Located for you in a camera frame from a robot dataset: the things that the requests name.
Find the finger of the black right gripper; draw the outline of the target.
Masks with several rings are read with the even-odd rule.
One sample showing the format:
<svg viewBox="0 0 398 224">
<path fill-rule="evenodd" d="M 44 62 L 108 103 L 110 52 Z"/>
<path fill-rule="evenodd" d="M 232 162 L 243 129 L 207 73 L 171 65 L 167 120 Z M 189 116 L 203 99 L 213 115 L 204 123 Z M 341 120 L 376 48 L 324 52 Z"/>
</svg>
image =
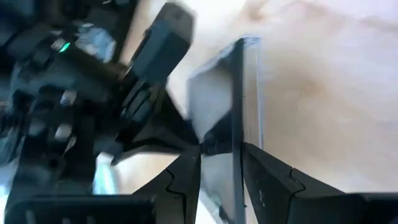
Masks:
<svg viewBox="0 0 398 224">
<path fill-rule="evenodd" d="M 181 154 L 199 145 L 191 122 L 183 118 L 165 90 L 141 103 L 116 140 L 123 149 L 114 156 L 114 166 L 140 152 Z"/>
</svg>

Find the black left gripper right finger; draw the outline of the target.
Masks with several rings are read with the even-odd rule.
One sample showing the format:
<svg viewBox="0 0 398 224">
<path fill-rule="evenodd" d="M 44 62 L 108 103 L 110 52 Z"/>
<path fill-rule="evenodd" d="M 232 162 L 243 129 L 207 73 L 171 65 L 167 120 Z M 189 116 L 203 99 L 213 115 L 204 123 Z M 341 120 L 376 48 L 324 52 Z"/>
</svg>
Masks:
<svg viewBox="0 0 398 224">
<path fill-rule="evenodd" d="M 346 194 L 249 143 L 243 176 L 259 223 L 397 223 L 396 193 Z"/>
</svg>

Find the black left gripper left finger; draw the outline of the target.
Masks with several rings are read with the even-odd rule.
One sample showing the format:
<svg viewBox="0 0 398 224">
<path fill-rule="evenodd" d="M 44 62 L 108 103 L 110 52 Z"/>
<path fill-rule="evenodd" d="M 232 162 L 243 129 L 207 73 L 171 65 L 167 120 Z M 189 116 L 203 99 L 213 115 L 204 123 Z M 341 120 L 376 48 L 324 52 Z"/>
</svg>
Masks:
<svg viewBox="0 0 398 224">
<path fill-rule="evenodd" d="M 133 193 L 150 198 L 156 223 L 194 224 L 200 189 L 201 156 L 190 146 L 159 175 Z"/>
</svg>

